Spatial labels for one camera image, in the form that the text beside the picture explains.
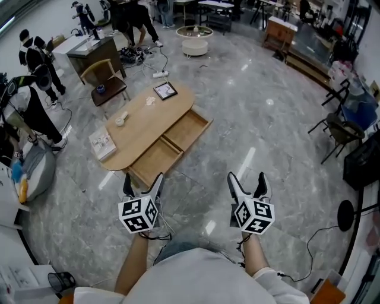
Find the blue bag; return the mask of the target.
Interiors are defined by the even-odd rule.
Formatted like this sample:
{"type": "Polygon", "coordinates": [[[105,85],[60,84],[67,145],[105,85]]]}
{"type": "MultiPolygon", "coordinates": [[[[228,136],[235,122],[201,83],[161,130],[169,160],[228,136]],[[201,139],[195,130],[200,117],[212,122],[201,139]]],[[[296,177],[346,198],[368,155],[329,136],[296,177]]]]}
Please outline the blue bag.
{"type": "Polygon", "coordinates": [[[356,111],[348,108],[346,105],[341,105],[341,111],[345,121],[354,122],[356,125],[366,131],[371,125],[373,125],[378,118],[376,109],[378,103],[375,99],[360,101],[357,104],[356,111]]]}

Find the black picture frame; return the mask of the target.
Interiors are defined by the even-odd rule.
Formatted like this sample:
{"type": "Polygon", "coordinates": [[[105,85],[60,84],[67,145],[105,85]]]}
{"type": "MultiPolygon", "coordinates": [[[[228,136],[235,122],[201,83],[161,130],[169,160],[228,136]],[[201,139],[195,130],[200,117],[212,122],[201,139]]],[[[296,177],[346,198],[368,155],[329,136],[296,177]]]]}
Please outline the black picture frame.
{"type": "Polygon", "coordinates": [[[163,84],[160,84],[153,88],[156,94],[161,98],[161,100],[169,99],[178,94],[176,89],[172,86],[172,84],[167,81],[163,84]]]}

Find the black backpack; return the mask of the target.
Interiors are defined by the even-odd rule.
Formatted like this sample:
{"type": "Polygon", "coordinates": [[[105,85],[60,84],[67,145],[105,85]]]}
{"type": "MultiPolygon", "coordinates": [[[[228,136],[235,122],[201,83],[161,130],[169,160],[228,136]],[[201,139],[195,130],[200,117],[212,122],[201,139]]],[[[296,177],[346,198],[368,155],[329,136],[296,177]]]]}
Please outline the black backpack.
{"type": "Polygon", "coordinates": [[[29,86],[36,81],[34,75],[14,77],[8,81],[6,73],[0,73],[0,97],[12,97],[20,87],[29,86]]]}

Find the white book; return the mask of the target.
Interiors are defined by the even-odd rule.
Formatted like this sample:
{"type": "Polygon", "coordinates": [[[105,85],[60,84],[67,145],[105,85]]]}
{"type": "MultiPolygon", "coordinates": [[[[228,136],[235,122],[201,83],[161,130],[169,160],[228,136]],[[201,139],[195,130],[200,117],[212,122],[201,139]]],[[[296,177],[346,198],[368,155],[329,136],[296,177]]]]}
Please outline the white book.
{"type": "Polygon", "coordinates": [[[101,162],[105,161],[117,150],[116,145],[105,126],[102,126],[92,133],[89,136],[89,141],[94,154],[101,162]]]}

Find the person's left leg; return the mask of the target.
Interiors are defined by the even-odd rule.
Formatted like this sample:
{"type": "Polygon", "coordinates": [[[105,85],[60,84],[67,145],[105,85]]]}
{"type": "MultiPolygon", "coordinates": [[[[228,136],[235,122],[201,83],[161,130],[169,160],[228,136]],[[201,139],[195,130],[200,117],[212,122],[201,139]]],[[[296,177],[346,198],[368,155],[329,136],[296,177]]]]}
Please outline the person's left leg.
{"type": "Polygon", "coordinates": [[[161,248],[158,256],[155,258],[153,265],[179,254],[196,248],[208,249],[206,243],[201,243],[199,240],[191,242],[190,240],[172,239],[164,247],[161,248]]]}

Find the person's left forearm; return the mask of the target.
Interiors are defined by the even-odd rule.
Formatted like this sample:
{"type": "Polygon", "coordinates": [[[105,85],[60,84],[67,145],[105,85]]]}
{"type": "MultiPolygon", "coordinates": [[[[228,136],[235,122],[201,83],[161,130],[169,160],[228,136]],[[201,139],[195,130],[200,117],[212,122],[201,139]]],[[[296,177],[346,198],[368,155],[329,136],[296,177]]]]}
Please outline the person's left forearm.
{"type": "Polygon", "coordinates": [[[148,239],[135,235],[115,284],[115,292],[126,296],[147,270],[148,239]]]}

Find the black chair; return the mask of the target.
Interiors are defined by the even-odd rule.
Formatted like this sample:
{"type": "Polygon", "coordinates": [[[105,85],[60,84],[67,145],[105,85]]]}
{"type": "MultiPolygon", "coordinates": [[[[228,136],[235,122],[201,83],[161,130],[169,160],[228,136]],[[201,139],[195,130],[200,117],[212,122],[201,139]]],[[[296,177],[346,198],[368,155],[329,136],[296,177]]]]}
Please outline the black chair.
{"type": "Polygon", "coordinates": [[[325,106],[327,103],[331,102],[333,99],[337,99],[341,105],[343,105],[347,99],[349,94],[349,86],[350,81],[345,79],[340,83],[340,88],[335,90],[333,88],[329,89],[329,92],[326,95],[325,101],[321,104],[321,106],[325,106]]]}
{"type": "Polygon", "coordinates": [[[311,128],[308,134],[314,131],[320,124],[323,124],[325,129],[330,131],[330,137],[333,137],[335,141],[334,148],[324,157],[321,164],[324,164],[339,147],[340,150],[335,155],[336,157],[341,154],[347,144],[361,141],[365,137],[364,130],[358,124],[352,121],[342,121],[335,113],[329,113],[326,118],[311,128]]]}

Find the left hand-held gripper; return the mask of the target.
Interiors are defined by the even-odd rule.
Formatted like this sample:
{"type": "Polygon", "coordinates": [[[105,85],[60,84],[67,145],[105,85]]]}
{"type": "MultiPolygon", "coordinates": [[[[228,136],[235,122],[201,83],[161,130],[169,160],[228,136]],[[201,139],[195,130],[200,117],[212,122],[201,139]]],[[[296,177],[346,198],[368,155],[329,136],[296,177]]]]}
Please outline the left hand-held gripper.
{"type": "Polygon", "coordinates": [[[150,188],[142,192],[140,197],[135,197],[130,174],[125,174],[118,217],[130,234],[148,232],[165,225],[159,198],[163,187],[164,174],[159,173],[150,188]]]}

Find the person's right forearm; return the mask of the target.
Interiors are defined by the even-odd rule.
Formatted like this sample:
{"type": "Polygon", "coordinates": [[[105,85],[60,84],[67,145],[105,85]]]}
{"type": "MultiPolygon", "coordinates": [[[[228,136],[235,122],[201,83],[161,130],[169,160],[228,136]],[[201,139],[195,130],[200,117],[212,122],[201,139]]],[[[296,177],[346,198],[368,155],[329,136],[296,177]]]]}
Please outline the person's right forearm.
{"type": "Polygon", "coordinates": [[[258,235],[242,232],[243,253],[245,256],[245,271],[253,277],[263,268],[269,268],[258,235]]]}

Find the grey beanbag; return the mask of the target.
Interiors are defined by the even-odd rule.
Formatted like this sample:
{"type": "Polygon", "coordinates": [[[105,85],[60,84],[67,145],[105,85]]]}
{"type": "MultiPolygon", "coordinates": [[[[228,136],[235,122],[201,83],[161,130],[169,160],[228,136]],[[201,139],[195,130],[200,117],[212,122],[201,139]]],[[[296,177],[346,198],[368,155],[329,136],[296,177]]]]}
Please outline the grey beanbag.
{"type": "MultiPolygon", "coordinates": [[[[28,192],[27,192],[27,201],[34,200],[37,196],[45,192],[50,185],[53,182],[53,177],[55,174],[55,168],[56,168],[56,158],[53,154],[53,151],[51,148],[46,145],[44,141],[39,141],[37,143],[41,148],[45,150],[45,156],[42,158],[41,162],[37,165],[37,167],[34,169],[32,176],[30,179],[27,179],[26,174],[23,174],[19,182],[14,182],[15,190],[17,192],[17,195],[19,194],[19,186],[23,179],[27,179],[28,182],[28,192]]],[[[32,148],[33,144],[30,142],[25,143],[22,152],[17,153],[19,158],[16,158],[16,160],[20,160],[21,163],[24,163],[24,158],[32,148]]]]}

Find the wooden step platform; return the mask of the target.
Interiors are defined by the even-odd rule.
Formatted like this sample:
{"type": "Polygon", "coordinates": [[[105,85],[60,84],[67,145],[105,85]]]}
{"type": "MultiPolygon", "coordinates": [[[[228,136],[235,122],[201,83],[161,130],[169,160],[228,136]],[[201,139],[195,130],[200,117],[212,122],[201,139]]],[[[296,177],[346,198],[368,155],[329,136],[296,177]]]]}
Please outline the wooden step platform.
{"type": "Polygon", "coordinates": [[[287,52],[285,64],[307,76],[324,89],[330,89],[328,68],[319,61],[290,48],[287,52]]]}

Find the light wooden oval table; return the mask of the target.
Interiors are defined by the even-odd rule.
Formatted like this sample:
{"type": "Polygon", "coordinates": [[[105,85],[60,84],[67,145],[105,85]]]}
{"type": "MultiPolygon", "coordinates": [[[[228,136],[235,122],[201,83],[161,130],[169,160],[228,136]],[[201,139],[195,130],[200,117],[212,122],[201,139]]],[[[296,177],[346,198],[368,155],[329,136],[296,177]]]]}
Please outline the light wooden oval table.
{"type": "Polygon", "coordinates": [[[186,85],[174,83],[177,95],[161,100],[150,86],[135,96],[116,112],[105,124],[117,150],[102,161],[102,166],[110,171],[128,172],[128,168],[150,148],[186,112],[193,109],[195,94],[186,85]],[[156,98],[155,104],[147,106],[146,98],[156,98]],[[115,119],[127,111],[123,126],[118,127],[115,119]]]}

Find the black table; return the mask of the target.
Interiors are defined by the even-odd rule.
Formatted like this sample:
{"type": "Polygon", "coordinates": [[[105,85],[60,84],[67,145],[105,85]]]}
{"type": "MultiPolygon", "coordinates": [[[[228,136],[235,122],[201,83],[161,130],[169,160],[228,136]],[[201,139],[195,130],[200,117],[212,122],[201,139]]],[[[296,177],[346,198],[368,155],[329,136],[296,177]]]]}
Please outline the black table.
{"type": "Polygon", "coordinates": [[[231,32],[234,5],[217,0],[198,1],[199,25],[219,29],[223,34],[231,32]]]}

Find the grey jeans cloth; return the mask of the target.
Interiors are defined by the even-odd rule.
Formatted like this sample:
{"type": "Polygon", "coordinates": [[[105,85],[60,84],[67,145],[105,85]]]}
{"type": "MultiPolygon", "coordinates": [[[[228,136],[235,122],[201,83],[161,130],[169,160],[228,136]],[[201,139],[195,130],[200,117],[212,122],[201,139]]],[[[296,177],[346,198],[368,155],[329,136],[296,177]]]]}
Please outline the grey jeans cloth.
{"type": "Polygon", "coordinates": [[[33,145],[23,163],[23,173],[26,174],[27,179],[30,179],[34,169],[41,162],[45,156],[45,150],[39,145],[33,145]]]}

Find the wooden drawer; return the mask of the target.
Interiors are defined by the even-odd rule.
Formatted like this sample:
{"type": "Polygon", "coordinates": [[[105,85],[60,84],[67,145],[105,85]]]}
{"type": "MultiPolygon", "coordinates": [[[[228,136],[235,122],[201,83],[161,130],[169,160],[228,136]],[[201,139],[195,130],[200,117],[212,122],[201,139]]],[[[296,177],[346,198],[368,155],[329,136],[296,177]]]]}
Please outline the wooden drawer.
{"type": "Polygon", "coordinates": [[[160,137],[128,168],[128,172],[149,188],[157,175],[168,172],[182,156],[182,150],[160,137]]]}
{"type": "Polygon", "coordinates": [[[196,110],[190,109],[163,134],[163,138],[177,149],[186,152],[212,121],[203,117],[196,110]]]}

